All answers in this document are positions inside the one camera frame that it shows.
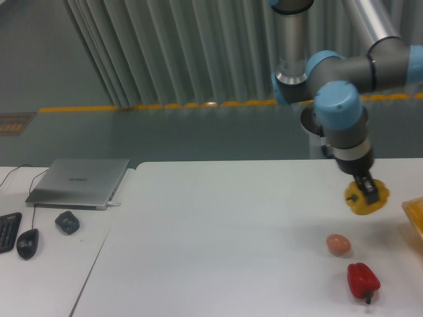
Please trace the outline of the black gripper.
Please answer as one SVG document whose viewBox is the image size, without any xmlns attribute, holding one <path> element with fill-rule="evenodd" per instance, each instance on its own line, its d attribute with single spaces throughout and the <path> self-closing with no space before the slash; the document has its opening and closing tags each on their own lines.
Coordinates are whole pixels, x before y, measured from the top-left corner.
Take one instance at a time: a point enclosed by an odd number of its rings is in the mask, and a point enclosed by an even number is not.
<svg viewBox="0 0 423 317">
<path fill-rule="evenodd" d="M 380 201 L 379 189 L 370 174 L 374 160 L 373 149 L 370 149 L 364 156 L 355 160 L 335 158 L 339 169 L 345 174 L 354 177 L 357 188 L 362 191 L 367 204 L 375 204 Z"/>
</svg>

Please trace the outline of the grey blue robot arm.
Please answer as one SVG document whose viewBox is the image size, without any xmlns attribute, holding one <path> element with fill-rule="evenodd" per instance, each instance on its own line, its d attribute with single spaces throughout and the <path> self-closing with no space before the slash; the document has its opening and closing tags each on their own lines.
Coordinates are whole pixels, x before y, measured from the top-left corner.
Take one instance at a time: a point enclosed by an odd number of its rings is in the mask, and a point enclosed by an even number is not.
<svg viewBox="0 0 423 317">
<path fill-rule="evenodd" d="M 370 170 L 374 154 L 367 132 L 363 93 L 422 82 L 422 46 L 406 45 L 380 1 L 345 1 L 365 55 L 345 58 L 323 50 L 307 56 L 305 26 L 311 1 L 269 1 L 278 24 L 280 62 L 272 75 L 280 104 L 314 100 L 305 123 L 323 142 L 339 169 L 354 177 L 367 205 L 381 192 Z"/>
</svg>

